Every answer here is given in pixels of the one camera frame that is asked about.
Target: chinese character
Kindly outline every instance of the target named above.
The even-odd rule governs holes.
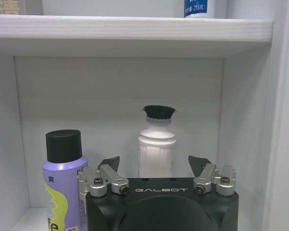
[[[48,177],[48,182],[52,182],[53,183],[53,177]]]
[[[19,14],[18,0],[0,0],[1,14]]]

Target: spray can label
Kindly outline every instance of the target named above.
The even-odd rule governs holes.
[[[207,13],[208,0],[185,0],[184,16],[187,17],[195,13]]]
[[[77,180],[77,173],[84,166],[61,171],[44,169],[48,231],[87,231]]]

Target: blue label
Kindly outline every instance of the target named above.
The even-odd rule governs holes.
[[[184,16],[195,13],[207,13],[208,0],[185,0]]]

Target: shelf bottom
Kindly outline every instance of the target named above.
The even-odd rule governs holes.
[[[30,208],[11,231],[47,231],[45,208]]]

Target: galbot logo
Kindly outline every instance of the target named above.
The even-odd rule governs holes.
[[[157,193],[169,193],[169,192],[185,192],[188,189],[135,189],[137,193],[145,193],[145,192],[157,192]]]

